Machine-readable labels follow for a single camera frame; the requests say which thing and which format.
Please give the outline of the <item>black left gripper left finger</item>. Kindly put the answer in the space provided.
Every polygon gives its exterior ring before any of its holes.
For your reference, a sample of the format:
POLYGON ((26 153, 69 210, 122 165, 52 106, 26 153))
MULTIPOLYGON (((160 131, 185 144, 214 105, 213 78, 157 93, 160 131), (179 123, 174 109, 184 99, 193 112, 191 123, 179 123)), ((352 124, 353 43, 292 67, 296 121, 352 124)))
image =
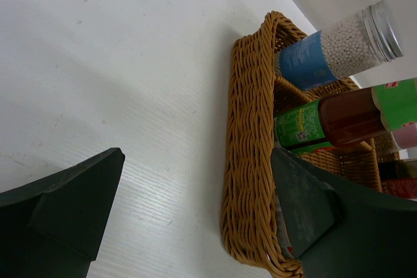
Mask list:
POLYGON ((98 256, 125 155, 109 148, 1 193, 2 277, 86 277, 98 256))

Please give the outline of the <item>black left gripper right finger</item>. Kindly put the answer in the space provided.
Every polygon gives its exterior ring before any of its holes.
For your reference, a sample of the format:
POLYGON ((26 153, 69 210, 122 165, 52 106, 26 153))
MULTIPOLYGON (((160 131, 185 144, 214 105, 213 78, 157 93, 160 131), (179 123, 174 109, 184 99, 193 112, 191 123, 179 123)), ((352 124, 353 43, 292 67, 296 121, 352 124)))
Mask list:
POLYGON ((306 277, 415 277, 416 202, 374 191, 275 148, 271 166, 306 277))

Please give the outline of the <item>clear jar white beads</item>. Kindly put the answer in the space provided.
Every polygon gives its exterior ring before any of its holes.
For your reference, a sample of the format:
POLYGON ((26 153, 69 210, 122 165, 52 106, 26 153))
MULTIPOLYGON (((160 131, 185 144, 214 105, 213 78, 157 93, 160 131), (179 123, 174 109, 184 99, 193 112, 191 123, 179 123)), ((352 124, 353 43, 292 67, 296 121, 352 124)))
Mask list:
POLYGON ((275 53, 274 71, 311 90, 403 56, 395 19, 382 0, 275 53))

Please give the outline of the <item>jar with yellow red lid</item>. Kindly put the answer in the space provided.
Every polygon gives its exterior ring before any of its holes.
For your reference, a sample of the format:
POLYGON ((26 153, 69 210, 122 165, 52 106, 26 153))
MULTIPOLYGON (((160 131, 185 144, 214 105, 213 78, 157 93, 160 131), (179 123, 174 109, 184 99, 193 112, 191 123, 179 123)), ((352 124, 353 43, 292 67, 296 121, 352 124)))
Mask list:
POLYGON ((276 217, 276 236, 278 239, 278 245, 281 249, 281 254, 285 258, 294 260, 295 258, 293 255, 293 248, 289 240, 280 200, 277 193, 274 195, 274 204, 276 217))

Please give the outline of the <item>red sauce bottle green label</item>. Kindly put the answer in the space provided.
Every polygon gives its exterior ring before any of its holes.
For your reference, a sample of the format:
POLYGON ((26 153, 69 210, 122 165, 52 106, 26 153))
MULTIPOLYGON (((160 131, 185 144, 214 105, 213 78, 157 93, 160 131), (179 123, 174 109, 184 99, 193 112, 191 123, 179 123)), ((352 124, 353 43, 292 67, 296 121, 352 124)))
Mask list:
POLYGON ((416 123, 416 79, 337 93, 274 117, 274 145, 295 154, 346 148, 416 123))

